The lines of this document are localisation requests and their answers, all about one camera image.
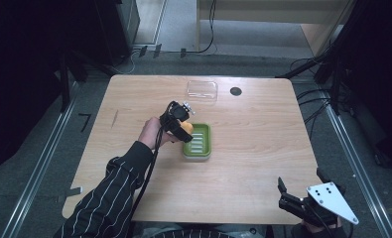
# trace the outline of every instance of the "black hole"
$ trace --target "black hole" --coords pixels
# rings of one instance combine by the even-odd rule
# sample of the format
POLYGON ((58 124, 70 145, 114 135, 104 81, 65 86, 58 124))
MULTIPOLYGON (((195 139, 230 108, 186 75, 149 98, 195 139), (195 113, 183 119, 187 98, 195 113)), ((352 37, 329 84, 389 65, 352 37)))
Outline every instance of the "black hole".
POLYGON ((239 87, 232 87, 230 88, 230 94, 234 95, 234 96, 239 96, 241 95, 242 90, 239 87))

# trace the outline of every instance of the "green plastic container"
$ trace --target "green plastic container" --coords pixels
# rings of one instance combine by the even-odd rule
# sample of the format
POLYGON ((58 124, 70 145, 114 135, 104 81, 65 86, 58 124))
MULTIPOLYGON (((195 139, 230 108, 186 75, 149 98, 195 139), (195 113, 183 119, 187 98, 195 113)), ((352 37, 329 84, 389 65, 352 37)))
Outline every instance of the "green plastic container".
POLYGON ((184 156, 188 160, 205 161, 211 153, 210 126, 194 123, 193 127, 193 139, 184 144, 184 156))

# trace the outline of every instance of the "hand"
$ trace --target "hand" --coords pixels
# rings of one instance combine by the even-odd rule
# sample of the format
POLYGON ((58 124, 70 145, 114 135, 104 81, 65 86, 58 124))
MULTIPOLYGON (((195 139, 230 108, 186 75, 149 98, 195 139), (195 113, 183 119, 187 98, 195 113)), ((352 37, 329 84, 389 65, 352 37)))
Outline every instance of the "hand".
MULTIPOLYGON (((319 233, 319 232, 325 230, 324 227, 322 227, 322 226, 321 227, 317 227, 315 225, 312 225, 312 224, 308 223, 305 220, 302 220, 301 224, 303 226, 305 226, 307 228, 307 230, 309 230, 311 233, 319 233)), ((337 224, 330 225, 328 228, 333 229, 333 228, 340 227, 340 226, 341 226, 341 219, 340 219, 340 217, 338 217, 337 218, 337 224)))
MULTIPOLYGON (((150 118, 150 120, 146 121, 138 141, 145 144, 147 147, 150 148, 150 150, 154 150, 156 145, 156 137, 160 128, 161 121, 159 120, 159 118, 150 118)), ((179 142, 180 140, 174 135, 168 134, 164 131, 162 135, 161 146, 163 146, 166 142, 169 141, 179 142)))

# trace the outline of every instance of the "wooden desk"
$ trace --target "wooden desk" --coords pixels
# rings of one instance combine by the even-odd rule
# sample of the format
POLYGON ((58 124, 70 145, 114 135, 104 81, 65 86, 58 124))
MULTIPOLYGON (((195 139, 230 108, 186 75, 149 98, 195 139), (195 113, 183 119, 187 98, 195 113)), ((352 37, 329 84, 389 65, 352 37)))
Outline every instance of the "wooden desk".
MULTIPOLYGON (((199 21, 208 20, 212 0, 196 0, 196 47, 199 21)), ((353 8, 353 0, 217 0, 214 20, 301 23, 315 56, 328 47, 338 25, 353 8)))
POLYGON ((218 85, 214 104, 190 101, 196 112, 190 121, 211 127, 211 157, 203 163, 188 162, 182 143, 162 147, 134 220, 300 221, 279 208, 278 177, 299 197, 307 195, 308 185, 320 180, 291 82, 208 76, 113 76, 71 186, 83 186, 83 194, 66 200, 64 217, 103 179, 108 160, 126 153, 147 119, 160 116, 170 101, 186 99, 190 80, 218 85), (241 95, 230 94, 234 86, 242 89, 241 95))

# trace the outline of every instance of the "wooden tabletop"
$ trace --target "wooden tabletop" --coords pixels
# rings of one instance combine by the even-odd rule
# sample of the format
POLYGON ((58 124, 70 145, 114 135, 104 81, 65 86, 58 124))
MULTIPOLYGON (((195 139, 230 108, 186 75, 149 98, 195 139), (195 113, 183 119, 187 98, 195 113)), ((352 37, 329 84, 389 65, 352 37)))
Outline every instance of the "wooden tabletop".
POLYGON ((278 206, 278 177, 288 192, 307 195, 321 183, 292 84, 282 78, 115 75, 111 78, 71 188, 63 216, 103 179, 107 162, 124 155, 146 120, 169 102, 187 100, 190 122, 211 128, 211 156, 189 162, 183 143, 159 152, 151 180, 133 217, 137 221, 295 224, 278 206), (217 99, 189 100, 189 81, 214 81, 217 99), (234 96, 230 88, 239 87, 234 96))

